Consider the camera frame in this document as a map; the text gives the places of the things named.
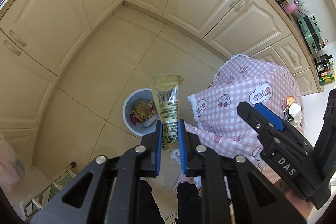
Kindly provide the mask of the person right hand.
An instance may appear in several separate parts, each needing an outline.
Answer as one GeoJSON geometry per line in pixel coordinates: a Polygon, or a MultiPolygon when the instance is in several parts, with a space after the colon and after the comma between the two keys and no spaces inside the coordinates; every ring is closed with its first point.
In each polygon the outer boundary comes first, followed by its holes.
{"type": "Polygon", "coordinates": [[[301,213],[305,219],[308,219],[314,206],[311,201],[300,199],[299,196],[297,196],[282,179],[279,179],[273,185],[287,198],[287,200],[301,213]]]}

